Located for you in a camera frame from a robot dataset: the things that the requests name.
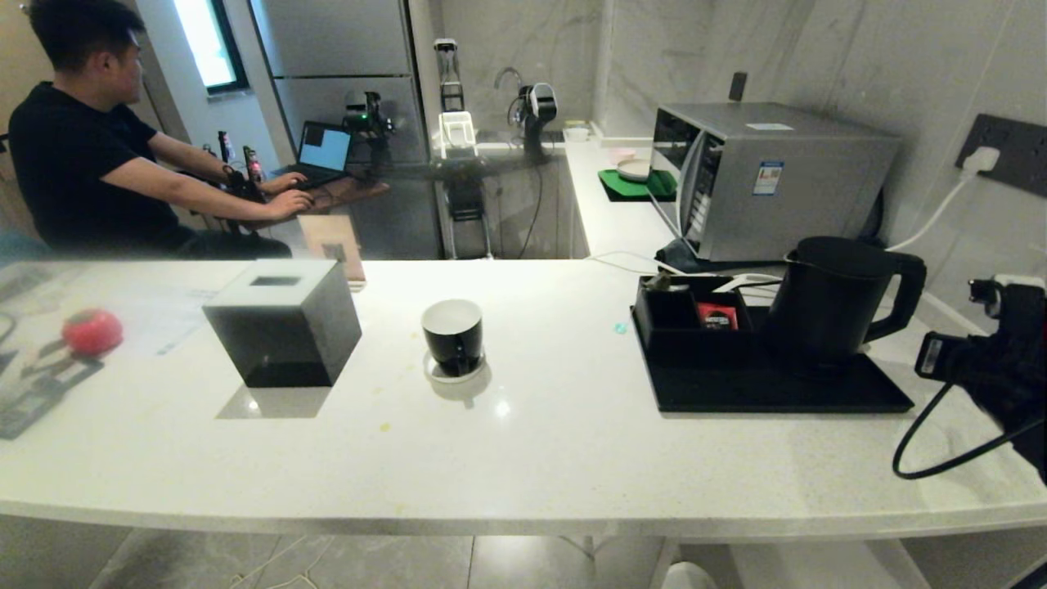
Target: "refrigerator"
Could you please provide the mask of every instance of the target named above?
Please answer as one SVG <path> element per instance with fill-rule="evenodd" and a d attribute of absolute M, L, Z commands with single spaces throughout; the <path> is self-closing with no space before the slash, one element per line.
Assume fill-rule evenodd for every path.
<path fill-rule="evenodd" d="M 382 115 L 397 126 L 388 141 L 394 167 L 428 163 L 428 133 L 403 1 L 251 0 L 250 6 L 295 150 L 304 121 L 339 124 L 348 97 L 376 91 L 382 97 Z M 366 142 L 354 140 L 351 163 L 366 163 L 370 157 Z M 387 182 L 387 194 L 349 204 L 361 256 L 441 258 L 432 182 Z"/>

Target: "laptop screen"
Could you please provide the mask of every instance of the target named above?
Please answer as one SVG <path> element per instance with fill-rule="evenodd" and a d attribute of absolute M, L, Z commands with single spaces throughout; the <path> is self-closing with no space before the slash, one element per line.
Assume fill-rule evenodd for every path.
<path fill-rule="evenodd" d="M 306 122 L 302 130 L 300 163 L 342 171 L 349 155 L 350 134 L 341 129 Z"/>

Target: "black kettle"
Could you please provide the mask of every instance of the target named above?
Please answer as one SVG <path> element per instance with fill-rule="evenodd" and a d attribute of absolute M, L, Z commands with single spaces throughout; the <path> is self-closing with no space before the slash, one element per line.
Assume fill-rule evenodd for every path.
<path fill-rule="evenodd" d="M 806 237 L 785 259 L 761 338 L 789 371 L 812 378 L 838 375 L 863 343 L 905 330 L 927 279 L 916 255 L 840 236 Z M 901 274 L 894 308 L 873 322 L 894 274 Z"/>

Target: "black cup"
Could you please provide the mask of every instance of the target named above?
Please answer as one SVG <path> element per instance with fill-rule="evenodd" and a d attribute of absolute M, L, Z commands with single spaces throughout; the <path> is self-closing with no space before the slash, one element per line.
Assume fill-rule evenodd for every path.
<path fill-rule="evenodd" d="M 451 299 L 422 314 L 422 330 L 429 354 L 448 377 L 464 377 L 480 366 L 484 330 L 480 308 L 471 301 Z"/>

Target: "man's hair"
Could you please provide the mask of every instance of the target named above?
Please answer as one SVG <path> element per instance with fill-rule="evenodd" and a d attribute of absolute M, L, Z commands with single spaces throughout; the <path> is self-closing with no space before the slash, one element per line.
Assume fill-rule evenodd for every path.
<path fill-rule="evenodd" d="M 95 51 L 122 53 L 146 24 L 117 0 L 32 0 L 29 23 L 59 71 L 79 71 Z"/>

